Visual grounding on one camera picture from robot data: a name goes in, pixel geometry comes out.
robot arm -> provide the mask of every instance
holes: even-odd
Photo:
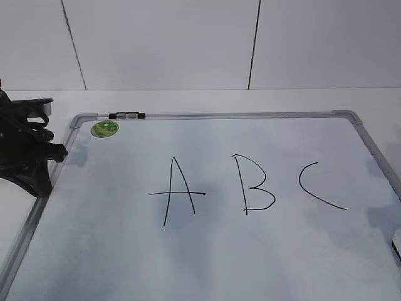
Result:
[[[52,186],[48,160],[63,162],[65,147],[52,144],[46,130],[51,98],[10,101],[0,81],[0,178],[7,179],[33,196],[47,197]],[[39,117],[43,122],[29,122]]]

whiteboard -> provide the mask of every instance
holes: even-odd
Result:
[[[401,300],[401,203],[347,119],[96,122],[7,300]]]

